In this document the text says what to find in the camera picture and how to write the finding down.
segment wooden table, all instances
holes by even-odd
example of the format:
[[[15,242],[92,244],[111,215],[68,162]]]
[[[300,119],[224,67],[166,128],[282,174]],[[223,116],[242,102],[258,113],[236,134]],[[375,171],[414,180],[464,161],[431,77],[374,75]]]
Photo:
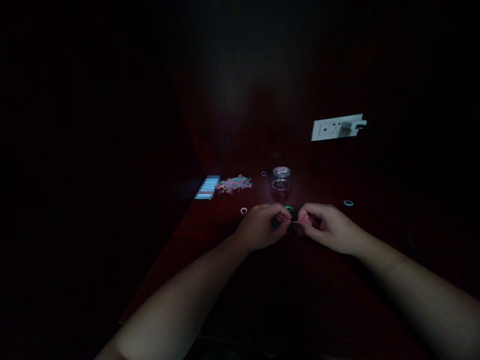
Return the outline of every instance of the wooden table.
[[[274,191],[268,178],[254,176],[250,189],[194,201],[121,321],[174,274],[234,232],[243,217],[242,207],[273,202],[295,209],[305,202],[333,204],[408,254],[392,182],[378,174],[359,172],[354,178],[342,170],[332,174],[293,174],[291,191],[283,193]],[[344,200],[354,206],[346,207]],[[335,359],[432,357],[356,259],[293,233],[245,260],[220,295],[199,339]]]

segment white power socket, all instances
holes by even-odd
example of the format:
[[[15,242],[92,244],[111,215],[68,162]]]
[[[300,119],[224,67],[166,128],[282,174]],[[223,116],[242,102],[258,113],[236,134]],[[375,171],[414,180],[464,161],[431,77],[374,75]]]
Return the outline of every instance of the white power socket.
[[[357,114],[316,120],[313,122],[311,140],[319,141],[357,136],[359,130],[367,125],[367,121],[362,120],[362,116],[363,114]]]

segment dark background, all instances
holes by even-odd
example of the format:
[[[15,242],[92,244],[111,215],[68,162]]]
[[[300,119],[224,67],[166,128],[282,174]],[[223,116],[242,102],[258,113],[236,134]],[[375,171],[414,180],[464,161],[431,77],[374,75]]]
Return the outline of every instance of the dark background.
[[[205,175],[376,168],[474,220],[476,41],[459,3],[5,14],[9,359],[95,356]],[[357,138],[310,141],[314,120],[357,113],[368,120]]]

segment small clear jar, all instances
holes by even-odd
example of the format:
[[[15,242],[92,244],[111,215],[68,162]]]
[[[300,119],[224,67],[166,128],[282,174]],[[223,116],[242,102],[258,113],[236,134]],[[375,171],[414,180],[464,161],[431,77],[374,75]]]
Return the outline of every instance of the small clear jar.
[[[271,187],[278,191],[285,191],[292,187],[291,171],[286,166],[278,166],[273,169]]]

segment colorful rubber bands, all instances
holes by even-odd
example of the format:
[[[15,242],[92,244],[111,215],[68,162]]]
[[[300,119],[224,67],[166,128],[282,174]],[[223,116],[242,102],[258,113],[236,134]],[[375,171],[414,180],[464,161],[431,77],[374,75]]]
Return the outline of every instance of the colorful rubber bands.
[[[248,178],[240,174],[238,177],[228,178],[227,180],[220,181],[220,194],[233,194],[234,190],[240,191],[240,189],[251,188],[254,184],[251,180],[251,177]]]

